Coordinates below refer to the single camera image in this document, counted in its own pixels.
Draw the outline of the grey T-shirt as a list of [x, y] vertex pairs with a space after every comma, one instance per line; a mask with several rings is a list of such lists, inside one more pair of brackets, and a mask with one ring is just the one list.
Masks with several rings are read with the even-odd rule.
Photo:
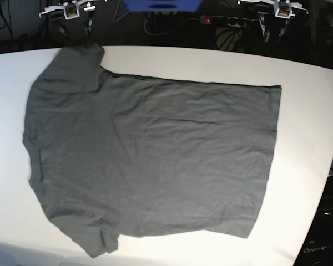
[[33, 82], [23, 144], [46, 218], [90, 257], [120, 235], [247, 238], [269, 179], [280, 86], [117, 74], [65, 47]]

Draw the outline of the black power strip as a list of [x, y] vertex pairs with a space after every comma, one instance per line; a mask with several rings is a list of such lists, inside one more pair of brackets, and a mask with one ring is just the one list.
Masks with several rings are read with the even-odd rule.
[[232, 28], [252, 28], [259, 27], [260, 23], [257, 19], [243, 17], [227, 17], [227, 16], [208, 16], [201, 15], [199, 22], [205, 25], [213, 25], [215, 27], [232, 27]]

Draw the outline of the blue plastic box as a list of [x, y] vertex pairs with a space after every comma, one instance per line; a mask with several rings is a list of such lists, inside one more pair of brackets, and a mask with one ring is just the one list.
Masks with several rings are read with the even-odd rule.
[[132, 12], [195, 12], [202, 0], [124, 0]]

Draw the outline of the black OpenArm labelled box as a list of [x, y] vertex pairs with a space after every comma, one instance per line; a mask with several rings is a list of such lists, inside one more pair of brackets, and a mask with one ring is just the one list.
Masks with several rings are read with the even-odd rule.
[[333, 208], [317, 210], [294, 264], [333, 265]]

